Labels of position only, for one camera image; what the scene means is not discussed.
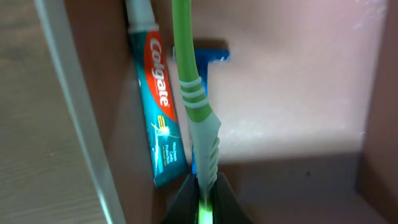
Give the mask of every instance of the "toothpaste tube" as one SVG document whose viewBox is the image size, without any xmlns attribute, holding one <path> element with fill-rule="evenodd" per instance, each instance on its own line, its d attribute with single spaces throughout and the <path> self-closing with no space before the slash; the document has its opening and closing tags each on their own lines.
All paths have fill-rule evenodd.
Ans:
<svg viewBox="0 0 398 224">
<path fill-rule="evenodd" d="M 141 89 L 155 186 L 187 172 L 159 29 L 150 1 L 126 1 L 129 37 Z"/>
</svg>

